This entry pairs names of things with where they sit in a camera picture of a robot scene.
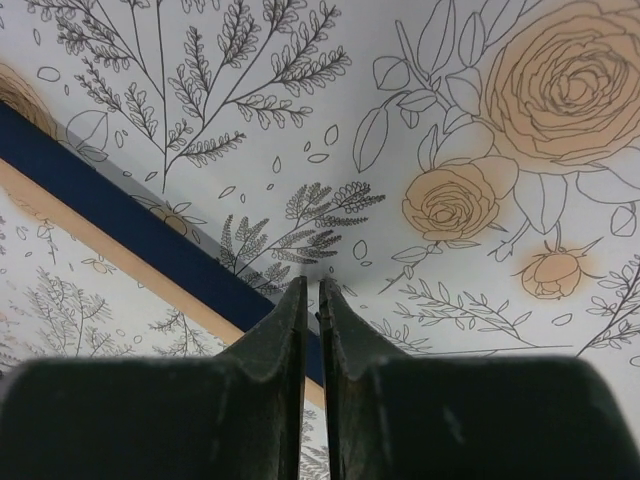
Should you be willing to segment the wooden picture frame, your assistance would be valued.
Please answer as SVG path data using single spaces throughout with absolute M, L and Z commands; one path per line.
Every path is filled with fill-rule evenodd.
M 10 193 L 227 345 L 275 309 L 8 105 L 1 107 L 1 179 Z

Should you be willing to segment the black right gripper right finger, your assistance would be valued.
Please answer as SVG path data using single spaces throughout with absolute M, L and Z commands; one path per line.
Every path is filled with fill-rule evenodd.
M 607 384 L 563 356 L 404 353 L 319 286 L 334 479 L 635 479 L 639 452 Z

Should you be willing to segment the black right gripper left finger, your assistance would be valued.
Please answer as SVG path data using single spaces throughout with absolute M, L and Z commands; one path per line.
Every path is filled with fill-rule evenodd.
M 294 479 L 307 281 L 212 357 L 48 358 L 1 383 L 5 479 Z

